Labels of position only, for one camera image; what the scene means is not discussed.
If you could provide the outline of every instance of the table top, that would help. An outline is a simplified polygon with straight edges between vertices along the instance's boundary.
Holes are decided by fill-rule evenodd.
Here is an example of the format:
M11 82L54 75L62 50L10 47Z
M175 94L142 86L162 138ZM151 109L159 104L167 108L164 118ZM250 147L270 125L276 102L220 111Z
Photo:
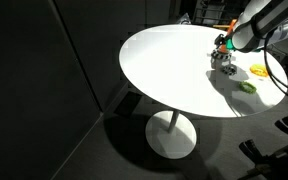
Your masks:
M269 77L250 72L253 64L265 64L263 52L232 53L237 74L228 76L211 68L214 39L224 31L193 25L165 25L130 37L120 50L120 66L140 91L160 103L210 117L241 117L268 110L284 94ZM281 65L270 55L274 75L287 84ZM255 94L238 88L238 82L256 86Z

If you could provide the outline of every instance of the table stem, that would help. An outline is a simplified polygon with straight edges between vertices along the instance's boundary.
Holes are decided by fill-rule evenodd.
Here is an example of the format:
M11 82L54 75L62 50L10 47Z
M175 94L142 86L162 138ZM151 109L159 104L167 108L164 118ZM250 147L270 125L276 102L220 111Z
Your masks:
M171 123L170 123L170 126L168 127L168 133L172 133L173 132L173 129L175 127L175 124L176 124L176 121L177 121L177 118L178 118L178 115L180 114L180 111L179 110L174 110L173 111L173 115L172 115L172 119L171 119Z

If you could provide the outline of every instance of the dark floor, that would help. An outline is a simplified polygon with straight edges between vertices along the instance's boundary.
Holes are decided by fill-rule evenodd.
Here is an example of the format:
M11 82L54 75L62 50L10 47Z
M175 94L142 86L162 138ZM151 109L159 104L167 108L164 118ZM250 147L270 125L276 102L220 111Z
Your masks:
M90 131L55 180L233 180L253 168L239 143L253 139L263 154L288 144L288 136L274 126L276 120L288 116L285 97L274 108L243 118L184 114L195 126L197 145L185 158L165 159L151 150L144 130L151 115L169 108L147 96L129 96L140 101L131 114L125 113L125 108L118 107L127 106L122 101L125 94Z

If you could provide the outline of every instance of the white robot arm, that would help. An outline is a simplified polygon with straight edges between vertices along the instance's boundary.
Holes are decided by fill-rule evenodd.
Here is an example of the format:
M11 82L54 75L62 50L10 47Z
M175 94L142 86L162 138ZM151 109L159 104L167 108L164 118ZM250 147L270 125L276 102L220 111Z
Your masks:
M252 0L226 39L231 39L234 49L247 53L263 47L271 31L268 44L288 38L288 0Z

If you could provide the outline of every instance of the gray wall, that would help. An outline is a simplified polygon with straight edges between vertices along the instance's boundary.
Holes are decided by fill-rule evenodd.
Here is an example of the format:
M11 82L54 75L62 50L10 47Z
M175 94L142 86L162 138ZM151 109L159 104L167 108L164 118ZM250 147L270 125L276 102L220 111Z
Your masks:
M0 180L50 179L98 117L48 1L0 1Z
M170 0L56 0L100 106L116 97L121 42L149 26L166 24Z

